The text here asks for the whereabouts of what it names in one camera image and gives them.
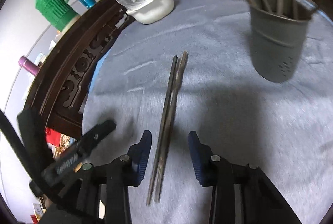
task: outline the carved wood trim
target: carved wood trim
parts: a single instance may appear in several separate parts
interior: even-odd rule
[[[36,108],[45,126],[81,136],[79,108],[87,94],[97,61],[113,46],[120,32],[134,21],[115,0],[101,0],[60,39],[29,91],[24,108]]]

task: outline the white wall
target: white wall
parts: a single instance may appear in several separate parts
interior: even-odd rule
[[[0,108],[2,110],[6,107],[11,86],[19,71],[18,59],[29,53],[48,26],[48,21],[35,9],[35,0],[6,0],[0,10],[0,69],[2,69]],[[10,116],[10,121],[16,124],[13,119],[16,115],[13,115]],[[35,202],[35,198],[28,188],[30,179],[1,133],[0,164],[0,193],[19,221],[31,223],[30,215],[33,214],[32,203]]]

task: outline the blue gripper pad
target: blue gripper pad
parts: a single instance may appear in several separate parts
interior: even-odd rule
[[[210,157],[213,155],[210,147],[201,144],[195,131],[189,133],[188,141],[196,179],[203,187],[215,185],[217,182],[217,170],[209,162]]]
[[[145,130],[140,142],[132,145],[127,152],[127,155],[132,159],[132,169],[137,173],[137,185],[140,185],[144,179],[151,146],[152,134],[150,131]]]

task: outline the black cable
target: black cable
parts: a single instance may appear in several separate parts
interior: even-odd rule
[[[55,194],[52,189],[50,189],[49,185],[42,178],[42,176],[38,173],[38,171],[32,165],[32,161],[30,156],[23,146],[21,140],[19,139],[16,131],[14,130],[12,124],[7,119],[5,114],[0,109],[0,130],[8,140],[8,143],[13,148],[15,154],[17,155],[19,161],[21,162],[24,169],[27,171],[31,179],[36,183],[41,191],[56,205],[61,206],[61,209],[66,210],[68,213],[76,215],[78,217],[87,218],[87,220],[92,221],[93,223],[101,221],[99,218],[95,218],[87,213],[78,210],[76,208],[72,208],[69,204],[66,203],[61,197]]]

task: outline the black clamp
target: black clamp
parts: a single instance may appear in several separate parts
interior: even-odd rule
[[[67,178],[59,196],[66,200],[69,206],[96,219],[92,223],[98,223],[100,186],[105,184],[107,200],[103,223],[132,223],[128,186],[137,187],[144,179],[151,145],[152,135],[146,130],[138,144],[132,145],[127,154],[117,157],[111,163],[97,167],[91,163],[83,164],[78,172]],[[79,216],[67,214],[53,204],[40,220],[40,224],[44,223],[91,222]]]
[[[214,155],[195,131],[188,137],[196,179],[213,186],[209,223],[235,223],[234,185],[240,186],[243,224],[301,224],[281,193],[257,166],[240,166]]]

